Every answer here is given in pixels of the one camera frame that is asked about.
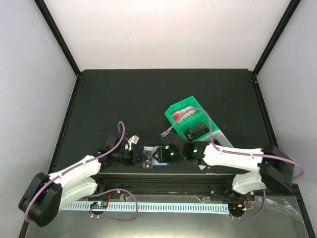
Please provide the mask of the green card bin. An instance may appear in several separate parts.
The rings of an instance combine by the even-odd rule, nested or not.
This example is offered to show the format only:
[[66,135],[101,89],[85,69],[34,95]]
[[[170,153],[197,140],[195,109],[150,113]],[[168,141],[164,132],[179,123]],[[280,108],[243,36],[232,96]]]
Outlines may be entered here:
[[[168,119],[168,121],[173,125],[175,123],[175,120],[172,118],[172,114],[178,110],[181,110],[187,106],[192,106],[193,108],[203,108],[200,103],[196,100],[194,96],[190,96],[184,100],[181,100],[175,104],[172,104],[169,106],[169,108],[165,111],[165,116]],[[199,123],[204,122],[207,127],[209,128],[209,121],[207,119],[207,116],[205,113],[201,112],[200,110],[196,110],[196,114],[184,119],[183,121],[179,122],[173,129],[177,132],[178,135],[180,135],[182,138],[188,140],[186,136],[184,135],[184,131],[187,129],[196,126]],[[210,132],[207,134],[199,137],[198,139],[195,139],[195,141],[210,141]]]

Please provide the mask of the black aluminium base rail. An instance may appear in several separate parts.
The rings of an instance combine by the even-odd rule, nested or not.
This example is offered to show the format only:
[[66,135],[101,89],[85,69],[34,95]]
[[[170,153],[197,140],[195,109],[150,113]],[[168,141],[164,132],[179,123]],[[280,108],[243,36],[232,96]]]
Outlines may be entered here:
[[123,188],[135,195],[193,195],[210,196],[211,200],[221,201],[216,198],[211,187],[226,185],[229,174],[200,173],[98,173],[94,176],[98,182],[106,183],[106,190]]

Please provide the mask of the black frame post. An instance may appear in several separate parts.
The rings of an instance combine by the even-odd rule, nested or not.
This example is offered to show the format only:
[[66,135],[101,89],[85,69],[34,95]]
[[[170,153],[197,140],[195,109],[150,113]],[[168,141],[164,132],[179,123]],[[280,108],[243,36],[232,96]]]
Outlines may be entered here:
[[277,24],[273,34],[271,35],[264,51],[262,52],[256,66],[253,69],[254,76],[259,75],[261,69],[266,63],[269,55],[274,49],[276,43],[278,42],[279,38],[281,37],[283,31],[285,30],[286,26],[288,25],[290,19],[292,18],[293,14],[295,13],[300,3],[301,3],[301,0],[291,0],[289,2],[286,10],[284,11],[281,19],[279,20],[279,23]]
[[41,15],[43,16],[46,24],[48,25],[50,31],[52,32],[56,42],[58,43],[60,49],[62,50],[64,56],[66,57],[69,65],[71,66],[74,74],[78,77],[81,75],[81,70],[79,69],[67,43],[65,42],[49,8],[47,7],[44,0],[34,0],[37,8],[39,9]]

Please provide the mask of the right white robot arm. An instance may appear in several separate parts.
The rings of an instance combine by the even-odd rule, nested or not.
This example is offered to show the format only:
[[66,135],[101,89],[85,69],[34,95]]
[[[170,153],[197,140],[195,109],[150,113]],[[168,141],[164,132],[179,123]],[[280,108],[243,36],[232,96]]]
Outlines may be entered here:
[[155,151],[161,163],[186,161],[197,166],[223,166],[244,170],[231,175],[224,186],[211,187],[218,200],[241,201],[252,191],[268,189],[290,193],[294,166],[270,158],[263,149],[237,149],[210,142],[189,142],[178,136],[163,139],[165,145]]

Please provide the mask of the red white credit cards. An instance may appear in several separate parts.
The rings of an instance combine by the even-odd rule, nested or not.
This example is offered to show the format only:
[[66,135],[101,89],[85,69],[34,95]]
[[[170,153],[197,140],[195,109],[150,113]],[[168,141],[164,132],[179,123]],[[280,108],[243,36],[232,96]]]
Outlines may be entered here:
[[187,106],[181,110],[178,110],[176,112],[174,112],[172,114],[172,118],[175,120],[175,121],[178,121],[178,120],[183,120],[183,119],[186,119],[188,117],[191,117],[193,115],[195,115],[197,112],[195,109],[193,109],[192,106]]

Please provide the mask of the right black frame post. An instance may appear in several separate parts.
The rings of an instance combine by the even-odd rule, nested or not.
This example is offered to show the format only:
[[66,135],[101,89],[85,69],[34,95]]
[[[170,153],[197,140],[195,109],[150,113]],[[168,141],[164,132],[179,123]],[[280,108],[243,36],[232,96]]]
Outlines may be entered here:
[[283,31],[285,30],[286,26],[288,25],[290,19],[292,18],[293,14],[295,13],[300,3],[301,3],[301,0],[291,0],[289,2],[286,10],[284,11],[281,19],[279,20],[279,23],[277,24],[273,34],[271,35],[264,51],[262,52],[256,66],[253,69],[254,76],[259,75],[261,69],[266,63],[269,55],[274,49],[276,43],[278,42],[279,38],[281,37]]

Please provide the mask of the left black frame post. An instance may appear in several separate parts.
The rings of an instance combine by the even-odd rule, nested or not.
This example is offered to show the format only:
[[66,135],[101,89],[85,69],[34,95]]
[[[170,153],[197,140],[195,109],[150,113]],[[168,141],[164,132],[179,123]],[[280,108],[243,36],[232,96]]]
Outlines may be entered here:
[[66,57],[69,65],[71,66],[74,74],[78,77],[81,75],[81,70],[79,69],[67,43],[65,42],[49,8],[47,7],[44,0],[34,0],[37,8],[39,9],[41,15],[43,16],[46,24],[48,25],[50,31],[52,32],[56,42],[58,43],[60,49],[62,50],[64,56]]

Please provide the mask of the blue card holder wallet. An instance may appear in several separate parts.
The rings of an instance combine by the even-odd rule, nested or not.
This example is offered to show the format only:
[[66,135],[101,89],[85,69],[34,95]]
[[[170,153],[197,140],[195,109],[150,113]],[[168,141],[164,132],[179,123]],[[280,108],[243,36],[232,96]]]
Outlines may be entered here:
[[159,153],[157,150],[160,146],[140,146],[139,150],[143,152],[148,159],[146,161],[140,161],[137,163],[138,167],[143,169],[153,169],[154,167],[168,167],[169,163],[161,163],[159,161]]

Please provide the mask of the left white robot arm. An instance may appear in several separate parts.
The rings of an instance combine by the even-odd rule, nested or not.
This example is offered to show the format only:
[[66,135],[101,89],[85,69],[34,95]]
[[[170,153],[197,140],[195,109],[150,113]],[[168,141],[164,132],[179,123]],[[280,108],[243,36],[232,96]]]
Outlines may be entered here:
[[24,212],[26,222],[34,222],[39,227],[48,225],[67,205],[82,198],[100,198],[120,191],[132,195],[123,188],[107,190],[104,181],[94,179],[101,169],[112,163],[134,165],[146,160],[139,149],[129,149],[126,145],[103,146],[94,154],[87,155],[79,162],[55,173],[36,174],[22,196],[18,208]]

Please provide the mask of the right circuit board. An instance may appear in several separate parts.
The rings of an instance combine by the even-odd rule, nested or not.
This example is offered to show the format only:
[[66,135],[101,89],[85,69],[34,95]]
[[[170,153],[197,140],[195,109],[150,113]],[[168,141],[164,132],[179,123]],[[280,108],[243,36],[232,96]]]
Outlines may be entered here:
[[232,212],[240,212],[240,211],[246,211],[253,209],[254,206],[251,203],[246,203],[246,204],[228,204],[228,209]]

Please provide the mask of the left circuit board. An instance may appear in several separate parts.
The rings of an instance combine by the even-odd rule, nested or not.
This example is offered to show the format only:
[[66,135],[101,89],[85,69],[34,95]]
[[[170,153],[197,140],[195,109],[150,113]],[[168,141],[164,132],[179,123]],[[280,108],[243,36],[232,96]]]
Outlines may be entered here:
[[90,205],[91,209],[106,209],[108,207],[107,201],[96,201]]

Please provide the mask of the white card bin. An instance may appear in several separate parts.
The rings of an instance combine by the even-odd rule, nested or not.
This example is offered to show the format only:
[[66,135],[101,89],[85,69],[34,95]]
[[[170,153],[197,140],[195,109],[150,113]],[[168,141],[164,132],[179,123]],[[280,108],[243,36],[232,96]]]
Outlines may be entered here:
[[233,148],[233,145],[231,144],[231,142],[226,138],[226,136],[223,134],[223,132],[220,129],[212,133],[212,139],[216,145]]

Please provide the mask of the circuit board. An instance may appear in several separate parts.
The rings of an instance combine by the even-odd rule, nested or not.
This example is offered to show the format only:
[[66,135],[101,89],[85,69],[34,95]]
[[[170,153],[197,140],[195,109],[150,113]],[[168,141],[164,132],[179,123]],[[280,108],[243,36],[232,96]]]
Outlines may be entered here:
[[107,201],[96,201],[90,205],[91,209],[106,209],[108,207]]
[[228,209],[232,212],[240,212],[240,211],[246,211],[253,209],[254,206],[251,203],[246,203],[246,204],[228,204]]

